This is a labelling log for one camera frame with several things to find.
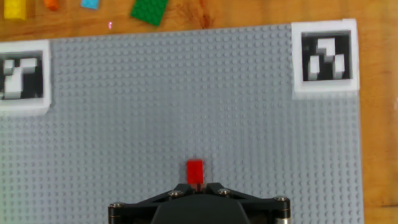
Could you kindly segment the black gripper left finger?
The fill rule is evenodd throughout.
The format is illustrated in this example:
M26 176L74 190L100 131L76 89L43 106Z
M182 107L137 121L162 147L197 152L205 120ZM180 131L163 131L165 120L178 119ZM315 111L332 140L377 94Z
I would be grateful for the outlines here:
M108 223L133 223L137 218L152 218L163 203L183 196L193 195L196 187L178 184L174 189L138 203L113 202L108 206Z

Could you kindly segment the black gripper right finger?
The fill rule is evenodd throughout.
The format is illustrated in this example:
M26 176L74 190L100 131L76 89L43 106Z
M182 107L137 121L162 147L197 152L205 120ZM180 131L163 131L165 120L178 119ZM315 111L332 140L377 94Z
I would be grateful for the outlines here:
M277 195L272 198L259 198L228 189L220 183L207 184L205 193L238 202L246 215L264 214L266 223L291 224L291 206L290 199L287 196Z

